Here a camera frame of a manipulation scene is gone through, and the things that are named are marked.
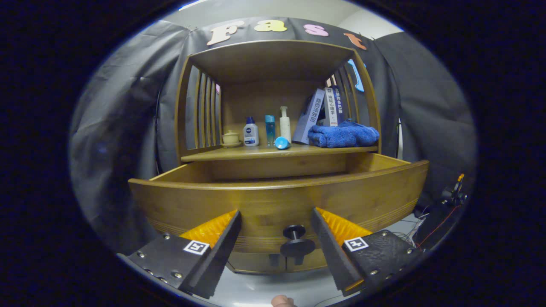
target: red wire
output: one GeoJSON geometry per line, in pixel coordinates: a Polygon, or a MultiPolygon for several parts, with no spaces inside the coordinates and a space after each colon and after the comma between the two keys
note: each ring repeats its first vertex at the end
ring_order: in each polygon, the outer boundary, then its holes
{"type": "Polygon", "coordinates": [[[435,231],[437,231],[438,228],[440,228],[440,226],[441,226],[442,224],[444,224],[445,221],[447,221],[447,219],[451,216],[451,214],[455,211],[455,209],[457,209],[457,208],[460,207],[460,206],[461,206],[461,205],[458,205],[458,206],[456,206],[455,208],[453,208],[453,210],[451,210],[451,212],[446,216],[446,218],[445,218],[438,226],[436,226],[436,228],[435,228],[431,233],[429,233],[429,235],[427,235],[426,238],[425,238],[423,241],[421,241],[421,243],[417,244],[417,247],[418,247],[421,251],[422,251],[422,249],[421,249],[421,247],[420,247],[421,244],[423,244],[423,243],[430,237],[431,234],[433,234],[435,231]]]}

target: open drawer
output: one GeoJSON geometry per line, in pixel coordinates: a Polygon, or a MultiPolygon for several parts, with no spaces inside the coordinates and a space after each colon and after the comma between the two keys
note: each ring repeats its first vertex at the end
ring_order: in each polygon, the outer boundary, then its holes
{"type": "Polygon", "coordinates": [[[179,235],[238,209],[233,251],[276,254],[287,241],[282,230],[293,224],[304,225],[320,248],[311,228],[316,206],[371,231],[399,221],[412,212],[428,166],[368,152],[199,161],[129,185],[158,231],[179,235]]]}

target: orange gripper pad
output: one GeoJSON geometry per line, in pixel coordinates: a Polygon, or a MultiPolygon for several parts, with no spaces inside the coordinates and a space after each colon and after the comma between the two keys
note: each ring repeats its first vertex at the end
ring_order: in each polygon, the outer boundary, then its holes
{"type": "Polygon", "coordinates": [[[184,232],[180,236],[188,240],[208,243],[210,244],[210,248],[213,248],[236,212],[237,210],[233,210],[226,214],[222,214],[219,217],[215,217],[208,222],[184,232]]]}
{"type": "Polygon", "coordinates": [[[368,229],[360,227],[341,216],[335,215],[318,207],[317,211],[322,215],[322,218],[324,218],[326,224],[328,224],[330,227],[330,230],[332,231],[332,234],[334,235],[334,238],[339,246],[343,245],[345,240],[372,234],[372,232],[368,229]]]}

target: book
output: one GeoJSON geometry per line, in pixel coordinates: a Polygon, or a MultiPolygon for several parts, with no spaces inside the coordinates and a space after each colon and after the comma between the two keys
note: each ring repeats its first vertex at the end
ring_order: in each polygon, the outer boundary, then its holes
{"type": "Polygon", "coordinates": [[[324,122],[322,122],[322,125],[320,126],[337,127],[337,106],[334,89],[325,87],[324,92],[324,122]]]}
{"type": "Polygon", "coordinates": [[[337,85],[326,87],[324,91],[324,103],[318,117],[317,126],[338,126],[345,120],[339,87],[337,85]]]}
{"type": "Polygon", "coordinates": [[[296,130],[292,141],[309,144],[309,136],[307,133],[313,125],[317,124],[318,114],[321,111],[322,101],[324,99],[324,90],[317,88],[311,99],[304,105],[304,109],[298,119],[296,130]]]}
{"type": "Polygon", "coordinates": [[[334,90],[334,100],[336,102],[336,111],[337,111],[337,124],[339,125],[345,120],[343,114],[343,104],[341,102],[340,88],[337,85],[332,86],[334,90]]]}

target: wooden cabinet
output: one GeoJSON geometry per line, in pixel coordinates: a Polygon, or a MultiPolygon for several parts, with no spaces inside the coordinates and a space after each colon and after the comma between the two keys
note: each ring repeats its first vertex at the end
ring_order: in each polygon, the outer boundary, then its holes
{"type": "MultiPolygon", "coordinates": [[[[381,133],[370,78],[352,49],[273,40],[188,56],[175,110],[180,166],[150,180],[129,180],[137,205],[152,225],[179,235],[238,209],[242,229],[228,267],[247,273],[279,273],[326,265],[310,223],[316,206],[371,231],[408,215],[423,188],[428,161],[408,163],[382,156],[381,138],[369,147],[335,149],[300,144],[288,150],[219,146],[223,131],[240,133],[245,116],[256,119],[260,144],[265,144],[264,115],[277,115],[280,105],[288,106],[294,132],[305,98],[324,87],[326,79],[343,72],[340,67],[349,59],[363,82],[370,125],[381,133]],[[192,69],[197,69],[198,78],[189,86],[192,69]],[[217,84],[221,91],[215,93],[217,84]],[[194,99],[188,99],[188,91],[194,91],[194,99]],[[317,249],[305,256],[303,265],[281,257],[274,266],[270,255],[280,252],[287,241],[282,230],[293,224],[306,227],[304,238],[313,240],[317,249]]],[[[354,91],[351,82],[340,87],[354,91]]],[[[346,103],[356,115],[359,102],[346,103]]]]}

